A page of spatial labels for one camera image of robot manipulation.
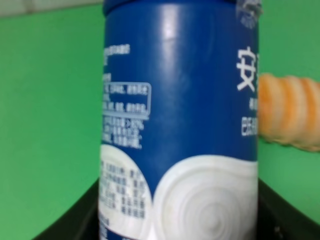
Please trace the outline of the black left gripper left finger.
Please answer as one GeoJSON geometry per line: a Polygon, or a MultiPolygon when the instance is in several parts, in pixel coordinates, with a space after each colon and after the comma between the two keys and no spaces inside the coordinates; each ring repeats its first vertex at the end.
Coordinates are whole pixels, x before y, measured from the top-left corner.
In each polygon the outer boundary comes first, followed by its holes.
{"type": "Polygon", "coordinates": [[[38,234],[35,240],[98,240],[99,181],[80,197],[58,220],[38,234]]]}

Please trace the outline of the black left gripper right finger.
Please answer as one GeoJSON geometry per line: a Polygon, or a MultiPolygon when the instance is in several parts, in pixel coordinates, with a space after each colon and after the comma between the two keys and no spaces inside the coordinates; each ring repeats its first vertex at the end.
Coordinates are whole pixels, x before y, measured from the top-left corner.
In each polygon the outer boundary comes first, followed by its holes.
{"type": "Polygon", "coordinates": [[[318,240],[320,225],[258,180],[258,240],[318,240]]]}

